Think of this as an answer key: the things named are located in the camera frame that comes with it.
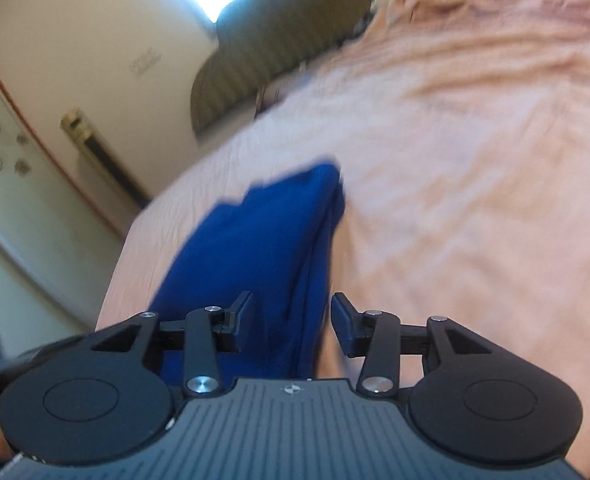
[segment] bed sheet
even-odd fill
[[[332,290],[449,316],[569,383],[590,474],[590,0],[392,0],[306,88],[134,223],[98,326],[146,310],[217,201],[331,156]],[[326,333],[322,374],[354,376]],[[402,379],[420,377],[402,363]]]

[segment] mattress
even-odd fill
[[[136,220],[99,327],[146,310],[222,199],[332,157],[347,209],[332,291],[448,316],[570,384],[590,474],[590,0],[391,0],[307,87]],[[323,376],[350,376],[327,330]],[[402,381],[421,376],[402,359]]]

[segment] curved headboard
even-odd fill
[[[197,136],[275,76],[345,39],[372,0],[235,0],[217,20],[219,49],[197,74]]]

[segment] folded clothing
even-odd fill
[[[186,242],[150,310],[162,321],[251,291],[257,311],[240,354],[220,354],[222,379],[312,377],[328,300],[331,240],[344,214],[338,169],[319,164],[238,205],[220,204]],[[162,378],[179,384],[182,353],[167,352]]]

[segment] brown trim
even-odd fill
[[[124,237],[121,234],[120,230],[117,229],[117,227],[115,227],[115,225],[108,219],[108,217],[103,212],[101,212],[101,210],[99,209],[97,204],[82,191],[82,189],[75,183],[75,181],[73,181],[73,179],[69,176],[69,174],[66,173],[64,168],[62,168],[59,165],[59,163],[57,162],[57,160],[55,159],[55,157],[51,153],[51,151],[46,147],[46,145],[43,142],[41,142],[41,139],[37,136],[37,134],[35,133],[35,130],[33,130],[32,127],[30,126],[30,124],[28,124],[28,121],[24,118],[24,116],[20,112],[19,107],[17,106],[15,101],[12,99],[12,97],[8,93],[8,89],[6,88],[4,83],[2,82],[1,78],[0,78],[0,91],[1,91],[2,95],[4,96],[4,98],[6,99],[6,101],[8,102],[8,104],[10,105],[10,107],[12,108],[12,111],[15,113],[17,118],[20,120],[20,122],[24,126],[24,129],[31,136],[32,140],[34,140],[37,143],[37,145],[41,148],[42,152],[46,155],[48,160],[57,169],[59,174],[70,184],[70,186],[72,186],[72,188],[75,190],[75,192],[81,197],[82,200],[84,200],[84,202],[86,202],[88,207],[90,207],[90,209],[92,209],[92,211],[100,218],[100,220],[106,225],[106,227],[108,229],[110,229],[113,233],[115,233],[120,240],[124,240]]]

